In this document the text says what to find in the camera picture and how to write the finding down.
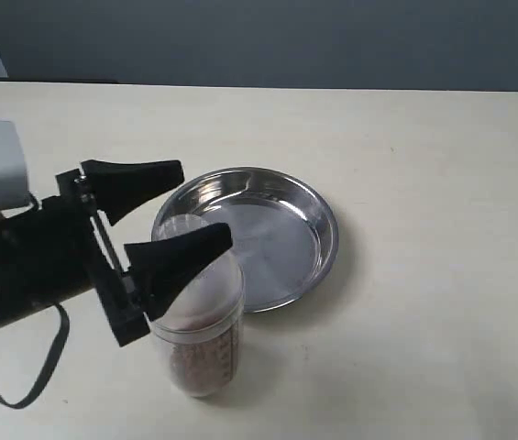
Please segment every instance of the table surface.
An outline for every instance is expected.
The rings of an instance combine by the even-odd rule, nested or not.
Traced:
[[[60,366],[34,405],[0,406],[2,438],[518,439],[518,93],[0,83],[0,119],[38,197],[91,158],[259,166],[312,185],[341,236],[319,288],[246,319],[241,370],[208,400],[171,387],[149,338],[118,348],[94,292],[67,301]],[[57,325],[0,330],[10,401]]]

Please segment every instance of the plastic container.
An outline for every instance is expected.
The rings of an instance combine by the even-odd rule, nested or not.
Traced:
[[[152,232],[153,240],[176,237],[208,223],[193,214],[175,215]],[[240,356],[243,276],[231,251],[193,279],[167,313],[152,323],[152,337],[171,381],[203,397],[234,378]]]

